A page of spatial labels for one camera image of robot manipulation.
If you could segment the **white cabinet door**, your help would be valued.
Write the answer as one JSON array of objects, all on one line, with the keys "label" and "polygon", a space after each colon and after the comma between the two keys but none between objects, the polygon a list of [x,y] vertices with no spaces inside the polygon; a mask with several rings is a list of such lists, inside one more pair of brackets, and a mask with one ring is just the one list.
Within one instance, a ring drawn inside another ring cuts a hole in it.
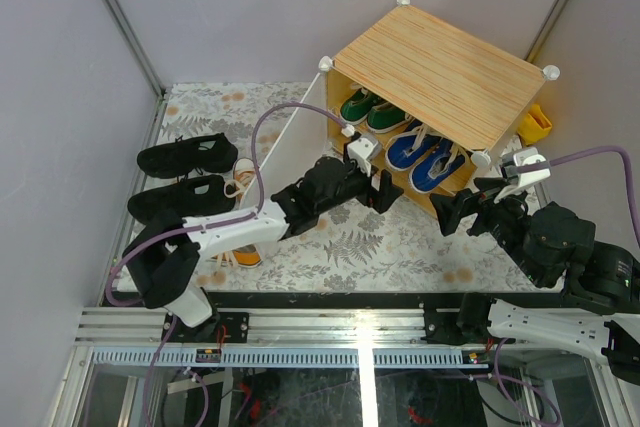
[{"label": "white cabinet door", "polygon": [[[316,75],[299,102],[327,110],[326,74]],[[332,122],[325,115],[308,109],[287,108],[274,112],[261,125],[259,133],[279,113],[290,115],[274,145],[260,163],[265,200],[301,178],[325,153],[329,143],[328,127]],[[254,206],[258,200],[258,184],[257,181],[252,181],[240,207]],[[278,250],[276,242],[257,244],[256,248],[263,261],[275,255]]]}]

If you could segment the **green sneaker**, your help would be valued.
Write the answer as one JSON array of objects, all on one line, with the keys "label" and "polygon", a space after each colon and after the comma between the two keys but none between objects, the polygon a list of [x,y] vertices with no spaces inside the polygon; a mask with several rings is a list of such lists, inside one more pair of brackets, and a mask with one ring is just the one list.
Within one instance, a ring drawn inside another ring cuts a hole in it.
[{"label": "green sneaker", "polygon": [[373,107],[366,119],[368,129],[374,133],[387,133],[408,123],[410,116],[395,105],[387,102]]},{"label": "green sneaker", "polygon": [[358,89],[340,107],[340,117],[348,124],[358,125],[363,122],[369,112],[383,99],[377,94],[365,89]]}]

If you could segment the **blue sneaker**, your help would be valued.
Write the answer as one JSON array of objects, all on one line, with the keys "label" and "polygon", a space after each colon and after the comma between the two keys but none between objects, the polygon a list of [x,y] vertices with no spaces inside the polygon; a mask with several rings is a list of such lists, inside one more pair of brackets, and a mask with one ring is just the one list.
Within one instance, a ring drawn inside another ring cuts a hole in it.
[{"label": "blue sneaker", "polygon": [[406,171],[441,140],[439,135],[419,120],[392,137],[385,152],[386,165],[395,171]]},{"label": "blue sneaker", "polygon": [[451,140],[441,139],[434,149],[419,161],[409,174],[411,188],[426,194],[464,165],[468,152]]}]

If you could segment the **wooden shoe cabinet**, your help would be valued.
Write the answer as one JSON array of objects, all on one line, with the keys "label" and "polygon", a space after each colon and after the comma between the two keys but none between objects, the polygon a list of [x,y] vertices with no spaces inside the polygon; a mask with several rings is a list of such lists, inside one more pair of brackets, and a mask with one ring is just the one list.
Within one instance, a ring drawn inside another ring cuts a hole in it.
[{"label": "wooden shoe cabinet", "polygon": [[411,0],[396,7],[319,69],[326,107],[363,87],[468,152],[464,164],[434,189],[453,195],[488,173],[542,86],[560,70],[522,60],[426,13]]}]

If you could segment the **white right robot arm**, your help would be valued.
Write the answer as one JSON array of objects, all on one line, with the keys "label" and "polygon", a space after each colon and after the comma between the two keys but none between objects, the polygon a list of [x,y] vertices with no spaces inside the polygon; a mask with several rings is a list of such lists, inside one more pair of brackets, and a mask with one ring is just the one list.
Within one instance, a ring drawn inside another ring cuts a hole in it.
[{"label": "white right robot arm", "polygon": [[453,234],[475,218],[467,233],[490,235],[537,288],[563,285],[559,306],[594,314],[569,320],[536,314],[505,300],[466,293],[457,312],[427,312],[425,341],[461,346],[514,339],[568,351],[639,382],[639,263],[627,250],[595,238],[594,223],[551,202],[529,213],[525,194],[497,197],[494,189],[433,194],[440,231]]}]

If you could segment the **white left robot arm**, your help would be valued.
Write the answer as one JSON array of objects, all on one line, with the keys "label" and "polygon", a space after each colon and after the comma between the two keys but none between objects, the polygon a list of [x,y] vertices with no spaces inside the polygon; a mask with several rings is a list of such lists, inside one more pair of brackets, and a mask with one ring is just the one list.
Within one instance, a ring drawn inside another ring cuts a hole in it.
[{"label": "white left robot arm", "polygon": [[262,206],[182,218],[159,213],[124,251],[124,265],[147,309],[164,309],[197,341],[212,339],[219,318],[204,290],[192,280],[200,261],[250,244],[297,237],[319,217],[351,200],[385,213],[403,195],[390,172],[364,172],[355,161],[322,157],[296,182]]}]

